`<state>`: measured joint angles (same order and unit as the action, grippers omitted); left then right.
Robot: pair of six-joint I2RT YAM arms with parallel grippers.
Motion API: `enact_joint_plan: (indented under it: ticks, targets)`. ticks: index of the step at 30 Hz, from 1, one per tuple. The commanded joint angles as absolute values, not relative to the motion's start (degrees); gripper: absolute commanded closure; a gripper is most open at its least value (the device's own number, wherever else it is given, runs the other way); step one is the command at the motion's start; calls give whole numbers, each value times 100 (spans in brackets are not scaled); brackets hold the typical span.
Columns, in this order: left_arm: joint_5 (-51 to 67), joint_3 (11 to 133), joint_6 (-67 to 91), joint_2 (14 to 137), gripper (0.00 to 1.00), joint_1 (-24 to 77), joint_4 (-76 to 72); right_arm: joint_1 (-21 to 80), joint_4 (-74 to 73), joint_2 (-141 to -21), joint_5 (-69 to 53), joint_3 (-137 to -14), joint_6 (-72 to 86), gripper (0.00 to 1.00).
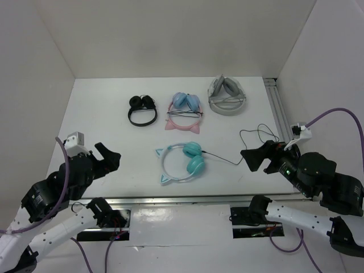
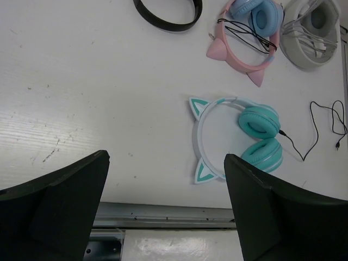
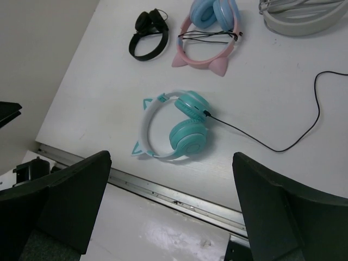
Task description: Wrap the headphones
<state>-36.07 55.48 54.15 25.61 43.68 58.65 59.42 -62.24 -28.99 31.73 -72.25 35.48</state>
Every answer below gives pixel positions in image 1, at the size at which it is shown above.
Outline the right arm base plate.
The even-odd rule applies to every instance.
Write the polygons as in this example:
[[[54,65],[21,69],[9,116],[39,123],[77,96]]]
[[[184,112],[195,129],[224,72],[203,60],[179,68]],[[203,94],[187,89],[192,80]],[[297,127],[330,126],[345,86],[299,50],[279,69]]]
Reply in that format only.
[[[232,224],[233,238],[283,237],[284,230],[279,222],[269,222],[254,218],[248,207],[231,207],[229,221]]]

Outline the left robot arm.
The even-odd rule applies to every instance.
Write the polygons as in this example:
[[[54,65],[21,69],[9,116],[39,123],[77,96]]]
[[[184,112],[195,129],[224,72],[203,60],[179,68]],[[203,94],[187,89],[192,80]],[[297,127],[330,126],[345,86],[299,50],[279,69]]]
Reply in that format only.
[[[38,262],[54,248],[74,238],[85,229],[115,224],[126,220],[103,197],[96,197],[79,212],[55,227],[42,231],[59,212],[78,201],[94,180],[116,171],[121,154],[112,152],[102,143],[95,145],[102,155],[98,160],[91,151],[76,146],[70,148],[56,140],[64,156],[59,170],[35,183],[21,200],[20,208],[6,230],[1,230],[1,272],[33,272]]]

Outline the teal cat-ear headphones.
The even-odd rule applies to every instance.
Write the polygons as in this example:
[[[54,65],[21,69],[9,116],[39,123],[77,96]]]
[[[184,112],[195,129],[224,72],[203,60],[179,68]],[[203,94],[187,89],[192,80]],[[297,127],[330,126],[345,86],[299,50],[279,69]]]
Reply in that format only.
[[[169,175],[164,168],[164,160],[169,152],[175,149],[182,149],[185,156],[190,158],[186,170],[188,175],[186,177],[173,177]],[[160,160],[162,174],[160,177],[160,185],[167,185],[170,182],[187,183],[199,176],[205,169],[205,159],[202,156],[202,148],[196,142],[183,142],[166,146],[165,148],[155,149],[156,156]]]

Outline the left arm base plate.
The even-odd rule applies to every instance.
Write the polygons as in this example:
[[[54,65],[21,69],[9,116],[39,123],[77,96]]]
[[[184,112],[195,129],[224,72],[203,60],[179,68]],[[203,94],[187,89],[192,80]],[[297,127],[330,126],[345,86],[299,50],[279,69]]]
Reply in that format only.
[[[118,209],[114,211],[109,222],[88,228],[76,235],[79,242],[109,242],[112,239],[116,241],[128,241],[130,239],[130,209]]]

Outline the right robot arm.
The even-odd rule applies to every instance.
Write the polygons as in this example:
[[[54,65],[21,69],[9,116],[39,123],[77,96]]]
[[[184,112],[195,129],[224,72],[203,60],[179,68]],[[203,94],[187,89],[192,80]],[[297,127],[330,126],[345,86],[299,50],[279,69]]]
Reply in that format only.
[[[338,173],[336,162],[318,152],[302,154],[296,144],[268,140],[259,148],[242,150],[241,156],[252,172],[270,160],[264,173],[281,174],[304,197],[320,197],[320,206],[336,213],[335,217],[323,217],[255,195],[248,209],[252,222],[280,222],[311,230],[339,253],[363,257],[363,185],[358,179]]]

